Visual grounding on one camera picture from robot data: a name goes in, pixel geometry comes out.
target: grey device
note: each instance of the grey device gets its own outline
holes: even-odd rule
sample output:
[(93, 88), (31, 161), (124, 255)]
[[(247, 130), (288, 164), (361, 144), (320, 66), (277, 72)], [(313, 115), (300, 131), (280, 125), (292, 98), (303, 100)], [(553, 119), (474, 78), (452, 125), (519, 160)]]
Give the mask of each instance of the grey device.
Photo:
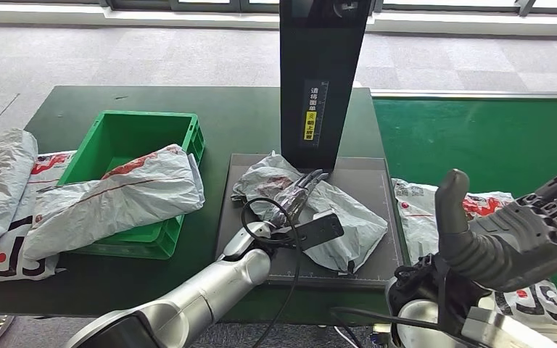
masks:
[(469, 177), (451, 170), (435, 194), (439, 254), (480, 286), (510, 292), (557, 272), (557, 176), (532, 194), (467, 222)]

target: cable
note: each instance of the cable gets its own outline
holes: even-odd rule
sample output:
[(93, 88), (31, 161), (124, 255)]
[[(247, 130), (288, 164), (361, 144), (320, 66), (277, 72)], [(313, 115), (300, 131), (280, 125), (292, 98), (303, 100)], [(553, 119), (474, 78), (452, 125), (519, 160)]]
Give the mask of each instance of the cable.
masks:
[(334, 330), (335, 330), (335, 331), (337, 332), (337, 334), (339, 334), (345, 341), (349, 342), (349, 344), (351, 344), (351, 347), (360, 348), (360, 347), (356, 346), (355, 343), (353, 343), (353, 341), (351, 341), (351, 340), (349, 339), (349, 337), (345, 336), (344, 333), (340, 332), (340, 330), (338, 329), (338, 326), (335, 326), (335, 327), (334, 327)]
[(432, 330), (439, 330), (439, 326), (436, 323), (429, 323), (427, 321), (422, 320), (414, 320), (414, 319), (407, 319), (407, 318), (400, 318), (394, 317), (391, 315), (380, 314), (377, 312), (371, 312), (370, 310), (359, 310), (357, 308), (349, 308), (349, 307), (333, 307), (330, 309), (331, 312), (339, 312), (339, 313), (347, 313), (347, 314), (355, 314), (362, 317), (368, 317), (373, 319), (380, 319), (389, 321), (390, 323), (396, 324), (403, 324), (409, 326), (415, 326), (417, 328), (429, 328)]
[[(367, 318), (385, 320), (385, 321), (388, 321), (390, 323), (414, 326), (414, 327), (417, 327), (417, 328), (428, 328), (430, 330), (436, 330), (436, 331), (443, 332), (444, 334), (446, 334), (449, 337), (451, 337), (452, 339), (455, 339), (456, 341), (464, 344), (467, 347), (471, 347), (471, 348), (487, 347), (487, 345), (482, 344), (480, 342), (472, 342), (472, 341), (464, 339), (462, 337), (457, 337), (457, 336), (454, 336), (450, 333), (441, 331), (441, 329), (439, 328), (439, 326), (436, 323), (429, 323), (427, 321), (422, 321), (422, 320), (414, 320), (414, 319), (394, 317), (394, 316), (391, 316), (391, 315), (385, 315), (385, 314), (381, 314), (381, 313), (377, 313), (377, 312), (371, 312), (370, 310), (359, 310), (357, 308), (349, 308), (349, 307), (333, 307), (333, 308), (330, 308), (330, 313), (333, 314), (335, 318), (338, 318), (338, 316), (336, 315), (337, 312), (338, 313), (346, 313), (346, 314), (354, 314), (354, 315), (359, 315), (359, 316), (363, 316), (363, 317), (367, 317)], [(341, 326), (343, 328), (347, 327), (342, 321), (340, 321), (340, 323), (341, 323)]]
[[(285, 215), (285, 218), (287, 219), (287, 223), (289, 224), (289, 227), (292, 228), (292, 231), (294, 232), (295, 238), (293, 238), (293, 239), (292, 238), (285, 238), (285, 239), (276, 241), (276, 240), (256, 236), (247, 227), (247, 221), (246, 221), (246, 217), (245, 217), (246, 210), (247, 210), (248, 207), (250, 207), (251, 204), (253, 204), (255, 202), (259, 202), (259, 201), (264, 201), (264, 202), (271, 203), (275, 207), (277, 207), (279, 210), (281, 210), (281, 212)], [(276, 201), (274, 201), (272, 199), (269, 199), (269, 198), (266, 198), (266, 197), (258, 197), (258, 198), (255, 198), (255, 199), (251, 199), (250, 201), (248, 201), (242, 207), (242, 212), (240, 214), (240, 220), (242, 221), (242, 227), (244, 227), (244, 230), (254, 240), (256, 240), (260, 243), (276, 245), (276, 244), (284, 244), (285, 242), (288, 242), (288, 241), (293, 241), (296, 244), (296, 269), (295, 269), (295, 272), (294, 272), (294, 280), (292, 281), (292, 285), (289, 288), (289, 293), (287, 294), (287, 297), (283, 301), (283, 305), (281, 306), (281, 309), (279, 309), (278, 312), (276, 313), (276, 315), (274, 315), (274, 318), (272, 319), (270, 324), (268, 324), (268, 327), (265, 329), (265, 331), (263, 332), (261, 337), (255, 342), (255, 344), (253, 344), (253, 348), (258, 348), (263, 343), (263, 340), (268, 336), (268, 334), (270, 333), (270, 330), (272, 330), (272, 327), (274, 327), (274, 324), (276, 324), (276, 321), (279, 319), (279, 317), (281, 316), (281, 314), (285, 310), (285, 307), (287, 307), (287, 304), (289, 303), (289, 300), (292, 298), (294, 290), (296, 289), (298, 278), (300, 277), (300, 263), (301, 263), (301, 256), (302, 256), (302, 246), (300, 245), (300, 235), (298, 234), (296, 226), (295, 226), (294, 222), (292, 221), (292, 219), (290, 218), (289, 214), (287, 213), (285, 208), (283, 208), (283, 206), (281, 206), (279, 203), (277, 203)]]
[(336, 321), (340, 324), (340, 326), (349, 334), (349, 336), (352, 339), (353, 344), (355, 344), (355, 346), (357, 348), (363, 348), (362, 342), (360, 342), (360, 340), (358, 339), (358, 337), (355, 335), (355, 333), (353, 332), (353, 330), (351, 330), (351, 328), (349, 328), (349, 326), (347, 325), (346, 322), (344, 322), (335, 312), (332, 312), (332, 309), (330, 309), (330, 315), (336, 319)]

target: black panel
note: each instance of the black panel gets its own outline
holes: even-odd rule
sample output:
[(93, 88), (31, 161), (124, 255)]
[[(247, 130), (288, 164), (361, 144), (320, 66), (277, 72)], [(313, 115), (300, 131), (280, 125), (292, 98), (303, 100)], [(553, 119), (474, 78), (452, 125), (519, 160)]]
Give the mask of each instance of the black panel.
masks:
[(282, 0), (281, 153), (333, 170), (371, 0)]

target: floor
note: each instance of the floor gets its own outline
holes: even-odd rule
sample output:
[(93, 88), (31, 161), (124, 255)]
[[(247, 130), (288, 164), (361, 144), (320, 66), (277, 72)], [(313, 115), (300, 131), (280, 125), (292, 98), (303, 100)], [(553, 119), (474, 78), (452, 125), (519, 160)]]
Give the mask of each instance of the floor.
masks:
[[(557, 41), (367, 34), (356, 81), (409, 90), (557, 91)], [(0, 27), (0, 132), (54, 85), (278, 86), (279, 34), (261, 30)], [(0, 348), (59, 347), (89, 319), (17, 318)], [(211, 328), (196, 347), (248, 347), (264, 326)], [(367, 336), (370, 328), (359, 328)], [(349, 347), (331, 328), (279, 326), (265, 347)]]

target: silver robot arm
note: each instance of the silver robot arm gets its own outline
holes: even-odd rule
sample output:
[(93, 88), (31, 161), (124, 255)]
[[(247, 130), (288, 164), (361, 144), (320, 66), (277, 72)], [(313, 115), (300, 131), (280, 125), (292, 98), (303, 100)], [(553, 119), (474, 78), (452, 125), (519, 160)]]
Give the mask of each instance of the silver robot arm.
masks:
[[(269, 237), (267, 223), (250, 223), (258, 236)], [(253, 238), (241, 229), (213, 264), (159, 299), (101, 316), (65, 344), (67, 348), (187, 347), (223, 317), (270, 273), (270, 257), (251, 249)]]

